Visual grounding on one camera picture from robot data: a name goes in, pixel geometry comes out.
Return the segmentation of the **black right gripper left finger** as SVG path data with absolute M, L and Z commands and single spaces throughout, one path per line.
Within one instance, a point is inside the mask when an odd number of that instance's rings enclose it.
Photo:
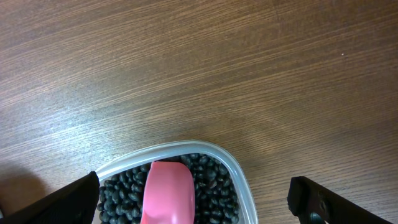
M 96 172 L 1 219 L 1 224 L 91 224 L 100 197 Z

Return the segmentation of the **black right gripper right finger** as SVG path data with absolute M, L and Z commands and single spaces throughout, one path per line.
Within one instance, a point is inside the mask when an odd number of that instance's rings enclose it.
M 304 176 L 291 178 L 287 203 L 301 224 L 389 224 Z

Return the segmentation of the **pink scoop blue handle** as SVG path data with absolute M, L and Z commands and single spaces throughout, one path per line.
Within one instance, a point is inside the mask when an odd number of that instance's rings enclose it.
M 193 224 L 193 176 L 182 163 L 155 161 L 147 176 L 141 224 Z

